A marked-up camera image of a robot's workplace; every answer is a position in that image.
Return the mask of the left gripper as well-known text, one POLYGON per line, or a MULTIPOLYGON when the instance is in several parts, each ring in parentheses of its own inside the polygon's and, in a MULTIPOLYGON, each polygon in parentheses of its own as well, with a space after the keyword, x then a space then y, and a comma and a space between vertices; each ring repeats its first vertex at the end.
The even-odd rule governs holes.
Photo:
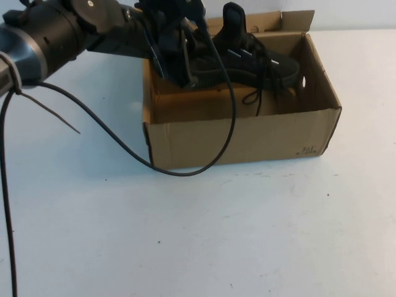
POLYGON ((139 1, 136 8, 151 25, 146 36, 157 74, 163 79, 182 80, 183 88, 192 90, 197 77, 191 72, 187 50, 187 4, 187 1, 139 1))

